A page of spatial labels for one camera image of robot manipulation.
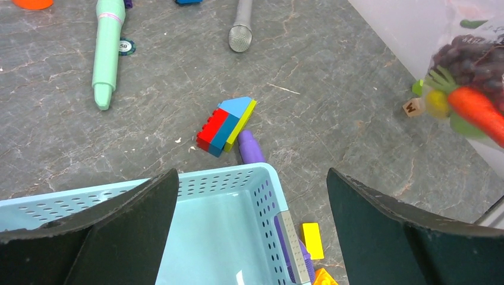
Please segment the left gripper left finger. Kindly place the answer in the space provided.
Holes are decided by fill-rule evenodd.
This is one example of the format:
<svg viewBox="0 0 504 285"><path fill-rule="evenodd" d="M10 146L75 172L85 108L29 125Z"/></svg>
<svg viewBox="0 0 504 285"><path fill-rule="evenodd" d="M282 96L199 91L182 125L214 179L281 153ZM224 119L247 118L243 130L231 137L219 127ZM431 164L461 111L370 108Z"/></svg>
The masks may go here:
<svg viewBox="0 0 504 285"><path fill-rule="evenodd" d="M35 229L1 233L2 284L154 284L178 196L175 169Z"/></svg>

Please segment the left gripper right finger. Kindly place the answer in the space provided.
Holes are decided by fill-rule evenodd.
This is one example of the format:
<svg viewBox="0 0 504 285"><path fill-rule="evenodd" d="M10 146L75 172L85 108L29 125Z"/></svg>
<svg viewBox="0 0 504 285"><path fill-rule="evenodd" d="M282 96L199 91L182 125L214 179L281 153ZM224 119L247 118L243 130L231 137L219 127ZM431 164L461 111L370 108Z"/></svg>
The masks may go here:
<svg viewBox="0 0 504 285"><path fill-rule="evenodd" d="M503 230L422 210L333 168L326 183L350 284L503 283Z"/></svg>

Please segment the light blue plastic basket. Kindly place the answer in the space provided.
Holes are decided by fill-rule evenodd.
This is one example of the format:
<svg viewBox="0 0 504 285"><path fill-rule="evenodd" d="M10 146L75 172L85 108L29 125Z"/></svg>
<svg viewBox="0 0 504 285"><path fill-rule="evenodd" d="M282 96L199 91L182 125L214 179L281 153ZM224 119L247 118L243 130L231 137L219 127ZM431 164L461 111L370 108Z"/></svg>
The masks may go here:
<svg viewBox="0 0 504 285"><path fill-rule="evenodd" d="M294 284L271 214L254 191L281 183L266 163L178 173L174 215L154 284ZM1 233L35 229L115 198L149 179L1 201Z"/></svg>

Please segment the orange toy carrot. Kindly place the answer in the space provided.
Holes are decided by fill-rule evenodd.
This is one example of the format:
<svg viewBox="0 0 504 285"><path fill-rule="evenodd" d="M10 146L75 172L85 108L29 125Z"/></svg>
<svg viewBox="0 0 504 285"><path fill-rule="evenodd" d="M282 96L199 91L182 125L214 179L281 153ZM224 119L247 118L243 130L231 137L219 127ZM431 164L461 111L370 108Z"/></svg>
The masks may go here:
<svg viewBox="0 0 504 285"><path fill-rule="evenodd" d="M442 67L429 71L424 84L448 96L450 115L457 113L503 147L503 114L484 93L467 85L457 85L449 71Z"/></svg>

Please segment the clear orange zip bag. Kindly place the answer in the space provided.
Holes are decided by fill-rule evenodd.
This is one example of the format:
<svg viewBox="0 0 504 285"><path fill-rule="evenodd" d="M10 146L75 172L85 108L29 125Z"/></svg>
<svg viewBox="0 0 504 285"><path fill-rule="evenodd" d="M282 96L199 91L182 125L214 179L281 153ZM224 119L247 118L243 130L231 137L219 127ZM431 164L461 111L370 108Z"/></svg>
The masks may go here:
<svg viewBox="0 0 504 285"><path fill-rule="evenodd" d="M503 148L503 1L446 1L423 79L426 112L465 138Z"/></svg>

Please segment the dark red grape bunch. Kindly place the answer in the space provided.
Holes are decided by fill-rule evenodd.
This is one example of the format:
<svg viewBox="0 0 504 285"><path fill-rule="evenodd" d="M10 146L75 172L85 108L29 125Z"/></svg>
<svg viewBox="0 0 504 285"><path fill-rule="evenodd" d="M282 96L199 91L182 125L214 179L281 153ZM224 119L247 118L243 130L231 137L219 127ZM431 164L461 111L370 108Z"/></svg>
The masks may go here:
<svg viewBox="0 0 504 285"><path fill-rule="evenodd" d="M503 93L503 34L495 39L456 36L433 56L433 67L448 70L460 86L498 97Z"/></svg>

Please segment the green toy apple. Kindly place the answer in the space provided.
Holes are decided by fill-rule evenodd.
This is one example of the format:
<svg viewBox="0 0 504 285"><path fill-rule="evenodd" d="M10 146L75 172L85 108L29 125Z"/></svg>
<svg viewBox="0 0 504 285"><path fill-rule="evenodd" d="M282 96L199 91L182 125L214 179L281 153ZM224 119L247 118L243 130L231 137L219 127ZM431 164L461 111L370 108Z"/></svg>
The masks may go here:
<svg viewBox="0 0 504 285"><path fill-rule="evenodd" d="M483 131L471 125L455 112L451 113L449 119L449 124L452 130L466 138L480 139L487 137Z"/></svg>

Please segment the yellow toy corn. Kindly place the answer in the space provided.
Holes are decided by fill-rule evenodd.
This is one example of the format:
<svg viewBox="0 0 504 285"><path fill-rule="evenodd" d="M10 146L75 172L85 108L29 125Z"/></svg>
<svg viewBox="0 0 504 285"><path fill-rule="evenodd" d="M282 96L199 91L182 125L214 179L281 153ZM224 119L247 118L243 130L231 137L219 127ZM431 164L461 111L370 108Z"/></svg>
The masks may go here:
<svg viewBox="0 0 504 285"><path fill-rule="evenodd" d="M449 117L451 109L448 104L448 96L439 90L432 90L424 97L426 111L437 119Z"/></svg>

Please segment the green toy cucumber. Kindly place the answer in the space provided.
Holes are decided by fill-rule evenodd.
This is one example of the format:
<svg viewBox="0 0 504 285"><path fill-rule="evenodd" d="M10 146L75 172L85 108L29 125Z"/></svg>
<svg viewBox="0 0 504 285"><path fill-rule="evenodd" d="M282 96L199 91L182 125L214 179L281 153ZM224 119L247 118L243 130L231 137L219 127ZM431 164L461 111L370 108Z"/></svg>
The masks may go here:
<svg viewBox="0 0 504 285"><path fill-rule="evenodd" d="M488 22L488 20L461 20L460 21L460 26L465 28L465 29L477 29L478 27L482 26Z"/></svg>

